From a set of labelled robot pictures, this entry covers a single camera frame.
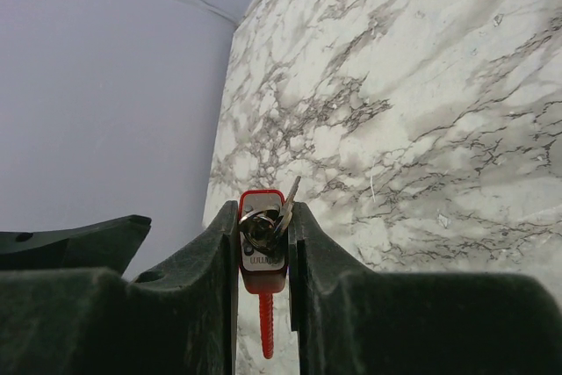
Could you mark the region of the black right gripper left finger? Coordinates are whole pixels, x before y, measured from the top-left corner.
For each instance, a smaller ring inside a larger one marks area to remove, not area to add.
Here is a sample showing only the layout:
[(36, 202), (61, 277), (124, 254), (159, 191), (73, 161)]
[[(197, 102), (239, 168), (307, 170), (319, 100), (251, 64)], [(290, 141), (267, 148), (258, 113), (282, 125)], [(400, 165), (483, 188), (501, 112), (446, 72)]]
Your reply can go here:
[(1, 279), (4, 374), (231, 374), (238, 205), (133, 280)]

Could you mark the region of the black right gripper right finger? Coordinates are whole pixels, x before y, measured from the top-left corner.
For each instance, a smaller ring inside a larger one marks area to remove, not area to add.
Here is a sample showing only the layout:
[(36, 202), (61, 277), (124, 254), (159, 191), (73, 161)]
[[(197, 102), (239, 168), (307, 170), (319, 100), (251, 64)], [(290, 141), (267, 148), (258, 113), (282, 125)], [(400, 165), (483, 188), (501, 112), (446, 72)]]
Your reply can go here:
[(291, 326), (303, 374), (558, 374), (561, 312), (534, 278), (376, 272), (296, 203)]

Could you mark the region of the red padlock with cable shackle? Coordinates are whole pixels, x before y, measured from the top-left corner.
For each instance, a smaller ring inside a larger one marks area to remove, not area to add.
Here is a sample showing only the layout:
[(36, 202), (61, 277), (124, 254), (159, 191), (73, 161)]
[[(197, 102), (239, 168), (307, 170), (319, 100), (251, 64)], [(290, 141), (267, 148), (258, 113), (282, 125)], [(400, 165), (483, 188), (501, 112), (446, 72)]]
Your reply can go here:
[(267, 359), (274, 353), (273, 295), (285, 288), (287, 258), (283, 251), (278, 256), (266, 256), (250, 245), (238, 228), (240, 250), (239, 268), (246, 290), (259, 298), (260, 337), (263, 356)]

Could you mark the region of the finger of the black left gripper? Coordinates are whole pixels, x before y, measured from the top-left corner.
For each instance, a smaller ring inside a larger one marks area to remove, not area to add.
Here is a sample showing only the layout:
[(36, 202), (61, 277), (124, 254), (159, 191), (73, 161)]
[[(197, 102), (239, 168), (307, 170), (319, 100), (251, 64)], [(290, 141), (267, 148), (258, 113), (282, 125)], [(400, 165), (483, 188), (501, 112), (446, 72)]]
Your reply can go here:
[(53, 281), (122, 276), (145, 241), (152, 220), (129, 215), (92, 225), (1, 233), (3, 281)]

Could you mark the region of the silver keys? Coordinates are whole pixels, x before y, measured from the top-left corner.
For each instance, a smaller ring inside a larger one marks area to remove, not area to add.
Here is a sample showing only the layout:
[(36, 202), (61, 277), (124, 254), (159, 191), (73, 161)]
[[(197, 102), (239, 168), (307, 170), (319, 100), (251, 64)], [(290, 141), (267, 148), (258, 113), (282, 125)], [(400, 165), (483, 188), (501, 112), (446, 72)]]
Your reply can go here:
[(272, 189), (247, 191), (242, 195), (238, 228), (246, 245), (266, 256), (283, 253), (283, 239), (292, 219), (300, 180), (300, 176), (295, 178), (287, 197)]

